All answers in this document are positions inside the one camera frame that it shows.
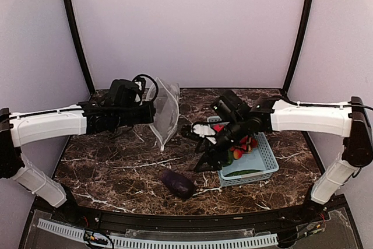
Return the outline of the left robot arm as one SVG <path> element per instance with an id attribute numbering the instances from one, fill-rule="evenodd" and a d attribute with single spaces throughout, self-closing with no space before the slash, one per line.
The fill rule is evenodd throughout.
<path id="1" fill-rule="evenodd" d="M 38 169 L 24 155 L 23 145 L 70 135 L 115 132 L 120 127 L 151 124 L 156 109 L 151 101 L 129 107 L 82 102 L 69 107 L 33 113 L 1 109 L 1 178 L 12 179 L 41 197 L 69 223 L 82 219 L 82 210 L 68 198 L 65 188 Z"/>

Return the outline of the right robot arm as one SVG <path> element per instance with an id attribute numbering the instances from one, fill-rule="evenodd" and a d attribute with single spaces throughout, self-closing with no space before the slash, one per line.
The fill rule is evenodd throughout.
<path id="1" fill-rule="evenodd" d="M 245 137 L 258 132 L 307 131 L 338 135 L 343 138 L 343 151 L 313 185 L 310 200 L 297 210 L 298 218 L 310 222 L 331 196 L 357 170 L 372 162 L 372 129 L 367 106 L 359 97 L 341 103 L 301 103 L 284 97 L 269 97 L 247 105 L 228 90 L 211 105 L 225 122 L 219 132 L 206 122 L 196 122 L 191 132 L 210 143 L 194 171 L 221 170 L 228 161 L 227 151 Z"/>

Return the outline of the green toy cucumber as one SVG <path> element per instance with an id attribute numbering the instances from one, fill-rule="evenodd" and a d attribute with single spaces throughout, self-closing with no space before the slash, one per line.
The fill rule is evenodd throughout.
<path id="1" fill-rule="evenodd" d="M 255 169 L 238 170 L 238 171 L 234 171 L 234 172 L 226 174 L 225 177 L 241 176 L 241 175 L 259 173 L 259 172 L 262 172 L 262 171 L 261 170 L 255 170 Z"/>

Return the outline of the green toy lime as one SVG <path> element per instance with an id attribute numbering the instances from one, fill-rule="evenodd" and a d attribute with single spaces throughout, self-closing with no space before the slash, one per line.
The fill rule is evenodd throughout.
<path id="1" fill-rule="evenodd" d="M 234 161 L 234 156 L 233 156 L 233 152 L 232 151 L 228 151 L 228 161 L 227 161 L 227 165 L 231 165 Z"/>

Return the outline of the clear dotted zip bag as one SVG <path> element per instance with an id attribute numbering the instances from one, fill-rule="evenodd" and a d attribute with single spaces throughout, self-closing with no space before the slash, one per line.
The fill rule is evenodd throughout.
<path id="1" fill-rule="evenodd" d="M 159 89 L 158 94 L 155 85 L 151 85 L 146 93 L 146 101 L 153 100 L 156 109 L 154 121 L 149 127 L 156 137 L 160 152 L 164 152 L 166 143 L 178 128 L 180 87 L 177 83 L 167 83 L 158 77 L 155 81 Z"/>

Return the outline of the light blue plastic basket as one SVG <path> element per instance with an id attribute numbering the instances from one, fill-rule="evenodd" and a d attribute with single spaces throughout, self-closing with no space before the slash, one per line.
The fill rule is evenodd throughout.
<path id="1" fill-rule="evenodd" d="M 265 181 L 270 179 L 273 173 L 279 170 L 279 165 L 265 134 L 259 132 L 254 135 L 254 138 L 258 141 L 257 148 L 250 154 L 243 155 L 239 160 L 234 160 L 231 165 L 222 167 L 222 169 L 217 172 L 222 187 Z M 262 172 L 225 177 L 228 173 L 248 169 L 261 170 Z"/>

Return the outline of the purple toy eggplant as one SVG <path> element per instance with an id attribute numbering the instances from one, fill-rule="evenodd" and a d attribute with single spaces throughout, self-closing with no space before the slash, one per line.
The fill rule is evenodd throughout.
<path id="1" fill-rule="evenodd" d="M 177 198 L 190 199 L 195 192 L 196 187 L 190 179 L 172 170 L 164 170 L 161 173 L 160 180 Z"/>

